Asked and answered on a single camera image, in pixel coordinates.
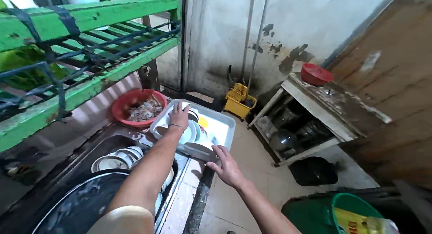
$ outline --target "small red bowl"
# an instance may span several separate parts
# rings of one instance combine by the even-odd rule
[[[327,82],[333,80],[331,73],[320,66],[314,64],[304,63],[301,72],[301,79],[313,86],[322,86]]]
[[[112,104],[111,111],[112,115],[117,119],[118,121],[134,126],[136,128],[148,128],[152,122],[155,120],[156,117],[142,122],[132,122],[128,121],[127,118],[129,118],[128,110],[131,107],[131,105],[136,103],[142,103],[145,100],[149,99],[152,94],[154,95],[155,99],[158,100],[158,102],[161,104],[162,108],[165,108],[168,105],[168,102],[166,101],[165,96],[157,92],[155,90],[151,89],[136,89],[136,90],[130,90],[127,93],[121,95],[115,102]]]

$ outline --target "right hand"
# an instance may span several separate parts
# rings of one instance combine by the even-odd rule
[[[183,105],[181,101],[179,101],[178,104],[175,104],[172,111],[168,114],[169,124],[175,124],[180,126],[184,132],[189,126],[187,113],[189,112],[190,107],[191,105],[189,104],[182,110]]]
[[[235,189],[239,188],[240,185],[245,182],[245,178],[243,177],[243,174],[241,174],[241,171],[237,166],[237,162],[235,162],[225,146],[213,145],[212,148],[219,157],[222,167],[210,161],[207,162],[207,166],[215,171],[224,183]]]

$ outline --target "bracelet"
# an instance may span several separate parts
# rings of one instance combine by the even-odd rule
[[[184,132],[184,129],[183,129],[180,125],[171,123],[170,125],[168,125],[168,128],[169,128],[171,125],[172,125],[172,126],[177,126],[177,127],[181,128],[181,130],[183,130],[183,132]]]

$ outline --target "green shelf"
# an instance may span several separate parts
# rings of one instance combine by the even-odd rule
[[[130,20],[169,11],[171,20],[180,17],[178,0],[118,0],[103,1],[93,4],[63,5],[75,17],[81,34],[79,41],[70,38],[51,46],[54,53],[60,55],[83,48],[80,41],[88,44],[103,44],[116,38],[128,35],[132,32],[147,29],[145,33],[135,36],[130,40],[117,44],[111,44],[103,49],[95,49],[94,53],[107,58],[117,52],[121,52],[138,43],[155,39],[166,34],[157,29],[148,30],[142,24]],[[50,40],[68,35],[67,29],[58,19],[56,13],[45,8],[26,9],[33,20],[42,40]],[[17,20],[16,17],[0,12],[0,51],[16,49],[31,40],[27,28]],[[105,30],[96,30],[98,27],[108,26]],[[167,37],[153,41],[148,46],[139,50],[122,54],[112,64],[105,65],[96,71],[89,71],[78,78],[73,79],[74,83],[63,84],[65,89],[66,111],[70,112],[92,99],[97,94],[109,88],[116,82],[125,78],[132,72],[159,57],[168,50],[180,43],[178,34],[170,34]],[[86,62],[83,54],[74,56],[66,62],[69,65],[82,68]],[[28,103],[23,112],[18,113],[0,122],[0,152],[7,150],[26,137],[52,123],[58,114],[59,96],[51,93],[51,98],[37,103]]]

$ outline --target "metal pot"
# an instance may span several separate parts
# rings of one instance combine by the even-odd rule
[[[297,137],[288,130],[281,129],[274,132],[269,140],[270,147],[275,151],[286,151],[294,148]]]

